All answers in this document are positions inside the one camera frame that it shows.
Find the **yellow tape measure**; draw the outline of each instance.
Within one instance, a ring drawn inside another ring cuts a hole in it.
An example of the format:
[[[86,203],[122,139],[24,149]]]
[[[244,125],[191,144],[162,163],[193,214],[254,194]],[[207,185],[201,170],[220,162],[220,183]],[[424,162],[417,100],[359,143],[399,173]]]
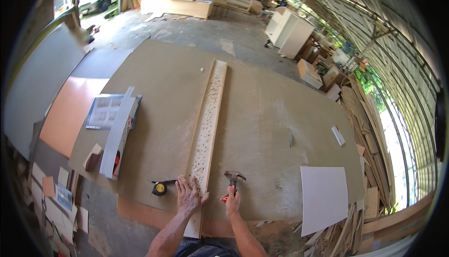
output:
[[[152,181],[152,183],[154,183],[154,187],[151,193],[157,196],[162,196],[167,191],[167,184],[171,184],[174,182],[176,182],[176,180],[168,180],[162,182]]]

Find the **hammer head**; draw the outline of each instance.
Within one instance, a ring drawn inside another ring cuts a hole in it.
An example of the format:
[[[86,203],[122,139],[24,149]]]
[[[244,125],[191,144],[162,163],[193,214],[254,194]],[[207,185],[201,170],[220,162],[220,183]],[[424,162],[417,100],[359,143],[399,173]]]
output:
[[[241,177],[241,178],[243,178],[244,181],[246,181],[246,177],[243,174],[241,174],[240,172],[237,172],[237,171],[227,171],[226,170],[224,172],[224,174],[225,175],[230,175],[231,178],[235,179],[235,180],[237,180],[237,177]]]

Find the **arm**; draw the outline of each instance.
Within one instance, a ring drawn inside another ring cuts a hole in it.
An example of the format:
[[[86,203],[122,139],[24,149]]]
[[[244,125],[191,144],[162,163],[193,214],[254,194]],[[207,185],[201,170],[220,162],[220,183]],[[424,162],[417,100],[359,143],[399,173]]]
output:
[[[151,256],[173,256],[181,243],[185,227],[197,209],[201,208],[209,198],[206,193],[203,199],[199,198],[197,181],[194,176],[190,182],[192,189],[188,186],[184,176],[178,176],[175,182],[178,190],[178,213],[176,216],[157,234],[149,246],[147,257]]]
[[[234,190],[228,186],[228,200],[226,202],[226,213],[232,225],[237,246],[242,257],[266,256],[264,248],[256,240],[248,229],[239,213],[240,192],[237,191],[234,197]]]

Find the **white cabinet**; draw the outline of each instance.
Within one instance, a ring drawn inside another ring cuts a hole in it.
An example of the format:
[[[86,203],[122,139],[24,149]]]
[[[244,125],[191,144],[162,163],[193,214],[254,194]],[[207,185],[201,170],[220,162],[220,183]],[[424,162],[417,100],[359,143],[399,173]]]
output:
[[[279,53],[295,58],[314,27],[286,7],[278,7],[265,29],[265,33]]]

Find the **tree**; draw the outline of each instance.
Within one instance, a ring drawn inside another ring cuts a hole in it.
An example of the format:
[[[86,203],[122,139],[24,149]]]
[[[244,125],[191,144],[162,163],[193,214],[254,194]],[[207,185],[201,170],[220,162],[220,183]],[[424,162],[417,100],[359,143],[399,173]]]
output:
[[[384,87],[382,81],[380,81],[377,78],[375,70],[371,66],[367,65],[366,71],[371,73],[371,76],[373,77],[374,81],[376,81],[377,86],[379,87],[379,89],[381,89],[381,91],[386,93],[387,98],[391,98],[390,94],[388,93],[388,90]],[[357,67],[354,70],[354,75],[356,75],[357,80],[362,85],[365,94],[371,93],[373,95],[373,99],[374,102],[376,103],[377,109],[379,110],[379,113],[382,113],[384,110],[387,109],[387,107],[384,101],[382,100],[382,97],[380,96],[381,93],[377,90],[376,86],[374,86],[373,80],[371,80],[367,72],[363,72],[362,70],[360,70],[360,68]]]

